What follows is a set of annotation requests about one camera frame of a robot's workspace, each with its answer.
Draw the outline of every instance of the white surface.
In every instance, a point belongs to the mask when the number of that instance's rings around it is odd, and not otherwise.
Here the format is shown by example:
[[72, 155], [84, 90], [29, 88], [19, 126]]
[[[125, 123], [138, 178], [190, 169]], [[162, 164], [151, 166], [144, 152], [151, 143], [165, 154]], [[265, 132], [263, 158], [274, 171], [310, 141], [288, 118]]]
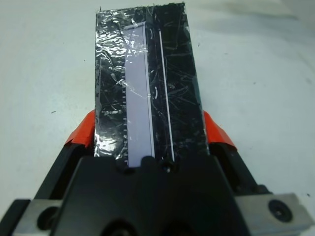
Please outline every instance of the white surface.
[[[204, 110], [257, 182], [315, 218], [315, 33], [275, 0], [186, 3]], [[143, 4], [0, 1], [0, 215], [35, 195], [94, 108], [96, 11]]]

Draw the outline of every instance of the transparent tape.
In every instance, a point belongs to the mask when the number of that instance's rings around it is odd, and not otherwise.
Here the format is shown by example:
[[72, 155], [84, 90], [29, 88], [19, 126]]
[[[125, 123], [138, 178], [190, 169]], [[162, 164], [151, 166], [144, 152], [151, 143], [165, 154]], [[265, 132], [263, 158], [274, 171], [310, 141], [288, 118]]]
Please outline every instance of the transparent tape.
[[208, 154], [183, 3], [98, 12], [95, 59], [95, 156]]

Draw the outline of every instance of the thin white line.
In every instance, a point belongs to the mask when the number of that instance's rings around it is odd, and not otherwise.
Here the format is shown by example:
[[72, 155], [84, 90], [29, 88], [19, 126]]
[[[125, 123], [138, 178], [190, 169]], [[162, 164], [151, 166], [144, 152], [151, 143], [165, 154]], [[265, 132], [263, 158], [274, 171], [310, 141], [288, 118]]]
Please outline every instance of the thin white line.
[[173, 157], [173, 161], [175, 162], [174, 149], [173, 149], [173, 136], [172, 136], [172, 128], [171, 128], [171, 117], [170, 117], [170, 114], [169, 114], [169, 107], [168, 107], [167, 84], [166, 84], [166, 75], [165, 75], [165, 65], [164, 65], [164, 54], [163, 54], [163, 45], [162, 45], [162, 34], [161, 34], [161, 31], [159, 31], [159, 42], [160, 42], [160, 44], [161, 44], [163, 77], [164, 77], [164, 87], [165, 87], [165, 98], [166, 98], [167, 118], [168, 118], [168, 130], [169, 130], [169, 137], [170, 137], [170, 141], [171, 141], [172, 157]]
[[149, 112], [149, 126], [150, 126], [150, 136], [151, 136], [151, 156], [155, 157], [154, 151], [154, 138], [153, 138], [153, 124], [152, 124], [152, 110], [151, 110], [151, 95], [150, 95], [150, 81], [149, 81], [149, 68], [148, 68], [148, 56], [147, 56], [147, 40], [146, 40], [146, 30], [145, 23], [142, 26], [143, 33], [143, 51], [144, 51], [144, 68], [147, 79], [147, 99], [148, 99], [148, 112]]

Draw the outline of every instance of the black plastic part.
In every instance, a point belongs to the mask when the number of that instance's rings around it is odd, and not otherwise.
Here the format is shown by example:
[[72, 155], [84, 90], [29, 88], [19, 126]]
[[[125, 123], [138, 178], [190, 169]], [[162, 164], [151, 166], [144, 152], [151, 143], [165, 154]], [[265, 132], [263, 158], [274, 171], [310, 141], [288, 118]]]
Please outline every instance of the black plastic part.
[[218, 158], [236, 196], [270, 193], [264, 185], [256, 183], [234, 146], [226, 143], [212, 143], [209, 144], [209, 149], [210, 153]]
[[62, 199], [79, 159], [87, 154], [88, 150], [84, 145], [65, 145], [34, 198]]
[[125, 224], [116, 230], [132, 236], [249, 236], [214, 156], [185, 158], [169, 173], [145, 157], [126, 174], [115, 158], [83, 157], [51, 236], [111, 236], [106, 229], [117, 221]]
[[15, 200], [0, 222], [0, 236], [11, 236], [30, 200]]

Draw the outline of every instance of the orange clamp pad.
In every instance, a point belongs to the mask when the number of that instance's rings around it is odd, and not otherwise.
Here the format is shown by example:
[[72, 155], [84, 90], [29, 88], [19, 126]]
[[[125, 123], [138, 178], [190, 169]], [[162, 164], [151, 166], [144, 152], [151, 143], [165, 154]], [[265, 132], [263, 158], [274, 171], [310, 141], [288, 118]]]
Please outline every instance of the orange clamp pad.
[[225, 131], [212, 120], [211, 116], [205, 111], [203, 113], [205, 116], [208, 143], [226, 143], [236, 148]]
[[66, 144], [83, 144], [86, 148], [94, 141], [95, 110], [89, 112], [79, 126], [70, 134]]

